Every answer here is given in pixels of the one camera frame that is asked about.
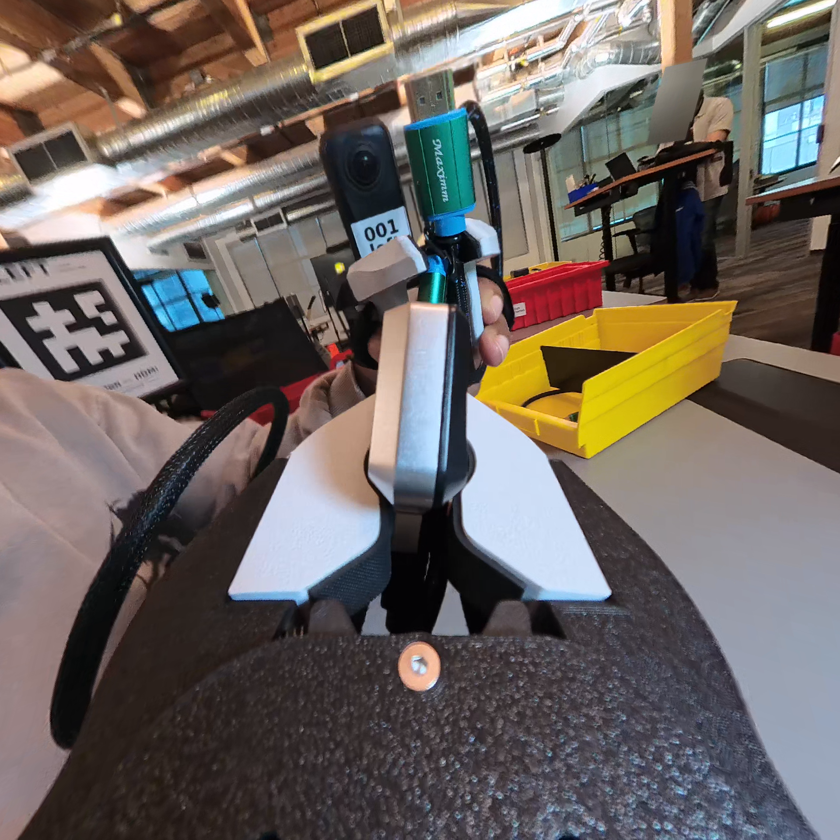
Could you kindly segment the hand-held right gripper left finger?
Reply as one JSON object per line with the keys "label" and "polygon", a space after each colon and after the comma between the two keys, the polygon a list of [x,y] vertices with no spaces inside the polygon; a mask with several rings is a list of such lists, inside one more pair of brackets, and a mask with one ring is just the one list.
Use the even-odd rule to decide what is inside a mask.
{"label": "hand-held right gripper left finger", "polygon": [[366,474],[374,408],[355,406],[290,454],[228,588],[237,602],[364,612],[392,574],[394,510]]}

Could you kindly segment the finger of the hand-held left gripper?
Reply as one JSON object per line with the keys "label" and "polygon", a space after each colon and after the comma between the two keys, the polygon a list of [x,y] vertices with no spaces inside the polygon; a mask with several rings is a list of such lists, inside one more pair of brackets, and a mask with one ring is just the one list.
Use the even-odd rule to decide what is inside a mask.
{"label": "finger of the hand-held left gripper", "polygon": [[346,279],[357,304],[371,302],[379,310],[387,310],[408,301],[409,280],[428,268],[428,258],[415,242],[397,236],[356,260]]}
{"label": "finger of the hand-held left gripper", "polygon": [[483,259],[499,256],[499,239],[496,230],[489,224],[466,218],[465,230],[456,236],[455,247],[458,306],[467,316],[471,342],[477,343],[485,328],[477,264]]}

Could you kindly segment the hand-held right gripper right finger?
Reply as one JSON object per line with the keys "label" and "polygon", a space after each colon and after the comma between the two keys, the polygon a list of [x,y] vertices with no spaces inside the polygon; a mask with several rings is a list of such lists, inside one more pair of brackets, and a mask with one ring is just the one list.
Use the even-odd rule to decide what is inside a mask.
{"label": "hand-held right gripper right finger", "polygon": [[469,634],[500,602],[603,603],[612,595],[550,460],[508,420],[467,397],[472,473],[453,500],[448,582]]}

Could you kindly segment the yellow plastic bin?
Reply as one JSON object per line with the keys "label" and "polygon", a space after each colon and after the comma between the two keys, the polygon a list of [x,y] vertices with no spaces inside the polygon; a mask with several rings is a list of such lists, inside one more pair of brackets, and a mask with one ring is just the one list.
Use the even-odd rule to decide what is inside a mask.
{"label": "yellow plastic bin", "polygon": [[[590,459],[716,380],[735,301],[598,308],[515,343],[478,399],[543,444]],[[636,355],[583,384],[550,389],[541,346]]]}

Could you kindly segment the person's left forearm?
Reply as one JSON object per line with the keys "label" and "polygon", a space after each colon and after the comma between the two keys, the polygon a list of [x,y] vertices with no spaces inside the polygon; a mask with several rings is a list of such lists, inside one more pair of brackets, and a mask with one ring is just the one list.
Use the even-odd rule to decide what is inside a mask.
{"label": "person's left forearm", "polygon": [[288,417],[277,456],[288,458],[322,426],[371,396],[376,377],[376,370],[352,361],[308,385],[297,409]]}

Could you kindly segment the person's left hand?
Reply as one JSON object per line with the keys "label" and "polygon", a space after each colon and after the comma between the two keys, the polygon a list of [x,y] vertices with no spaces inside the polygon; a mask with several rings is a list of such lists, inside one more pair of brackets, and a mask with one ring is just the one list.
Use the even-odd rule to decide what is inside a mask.
{"label": "person's left hand", "polygon": [[478,341],[480,362],[489,367],[498,367],[507,358],[511,345],[511,324],[508,314],[512,305],[508,292],[490,277],[478,278],[481,317],[484,328]]}

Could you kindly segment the red plastic bin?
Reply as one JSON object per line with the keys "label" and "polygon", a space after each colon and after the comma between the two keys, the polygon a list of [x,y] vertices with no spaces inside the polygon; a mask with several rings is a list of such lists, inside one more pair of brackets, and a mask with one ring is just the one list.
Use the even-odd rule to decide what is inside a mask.
{"label": "red plastic bin", "polygon": [[608,266],[607,260],[563,262],[508,278],[511,331],[600,308]]}

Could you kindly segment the black floor lamp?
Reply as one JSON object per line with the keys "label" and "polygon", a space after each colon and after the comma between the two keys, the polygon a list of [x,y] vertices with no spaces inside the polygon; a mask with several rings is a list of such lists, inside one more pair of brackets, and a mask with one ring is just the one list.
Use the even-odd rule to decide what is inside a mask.
{"label": "black floor lamp", "polygon": [[561,140],[561,136],[561,133],[547,133],[523,147],[523,152],[525,154],[530,156],[537,154],[539,156],[542,174],[542,190],[544,193],[544,202],[548,217],[548,230],[552,248],[551,254],[554,262],[560,261],[560,249],[555,223],[554,201],[551,191],[549,152],[551,148]]}

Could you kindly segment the ceiling air vent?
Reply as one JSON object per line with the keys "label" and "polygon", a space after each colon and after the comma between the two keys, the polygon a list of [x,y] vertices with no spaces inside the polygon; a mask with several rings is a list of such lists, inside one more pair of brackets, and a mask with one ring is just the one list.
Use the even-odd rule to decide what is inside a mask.
{"label": "ceiling air vent", "polygon": [[394,54],[382,1],[354,2],[296,27],[310,80],[321,84]]}

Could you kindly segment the black bin divider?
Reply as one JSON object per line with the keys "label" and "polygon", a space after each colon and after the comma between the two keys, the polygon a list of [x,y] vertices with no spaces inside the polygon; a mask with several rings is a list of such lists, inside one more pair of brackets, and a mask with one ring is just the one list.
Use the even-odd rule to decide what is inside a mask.
{"label": "black bin divider", "polygon": [[592,377],[632,359],[636,353],[543,345],[542,361],[550,389],[559,393],[582,393]]}

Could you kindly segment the wooden standing desk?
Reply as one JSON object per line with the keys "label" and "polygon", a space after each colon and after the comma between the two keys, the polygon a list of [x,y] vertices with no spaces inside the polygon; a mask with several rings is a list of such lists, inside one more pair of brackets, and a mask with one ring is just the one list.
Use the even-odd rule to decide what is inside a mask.
{"label": "wooden standing desk", "polygon": [[[721,154],[724,171],[721,183],[729,185],[732,181],[733,144],[731,141],[711,141],[688,143],[668,147],[664,163],[649,166],[641,171],[612,180],[597,189],[565,205],[565,209],[574,210],[576,216],[599,211],[602,218],[602,244],[606,266],[603,268],[605,288],[616,290],[616,278],[625,280],[643,280],[644,268],[660,268],[665,278],[665,298],[669,303],[679,302],[679,265],[678,237],[676,231],[676,210],[679,185],[692,167],[713,159]],[[642,186],[660,184],[659,201],[661,203],[660,222],[653,237],[654,254],[634,253],[629,257],[613,257],[613,234],[611,228],[611,208],[614,204],[633,195]]]}

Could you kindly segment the printed tag sign board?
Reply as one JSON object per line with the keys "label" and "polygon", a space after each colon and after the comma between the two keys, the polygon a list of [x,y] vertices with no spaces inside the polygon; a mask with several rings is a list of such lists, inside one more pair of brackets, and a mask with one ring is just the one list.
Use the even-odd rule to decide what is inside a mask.
{"label": "printed tag sign board", "polygon": [[1,254],[1,366],[147,398],[182,373],[110,238]]}

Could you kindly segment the silver ventilation duct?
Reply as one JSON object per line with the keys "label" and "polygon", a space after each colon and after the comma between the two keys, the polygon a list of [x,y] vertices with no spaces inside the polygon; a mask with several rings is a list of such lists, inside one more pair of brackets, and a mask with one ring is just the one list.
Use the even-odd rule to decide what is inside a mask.
{"label": "silver ventilation duct", "polygon": [[225,151],[271,123],[293,123],[358,100],[398,81],[454,69],[496,49],[566,24],[548,43],[560,55],[522,82],[490,90],[485,102],[520,91],[564,87],[597,67],[651,67],[659,43],[642,37],[652,2],[424,2],[402,20],[390,19],[394,54],[321,84],[313,84],[301,50],[241,77],[204,86],[140,119],[100,134],[71,123],[9,149],[39,171],[2,178],[2,226],[18,228],[123,187],[145,176],[171,175],[210,151]]}

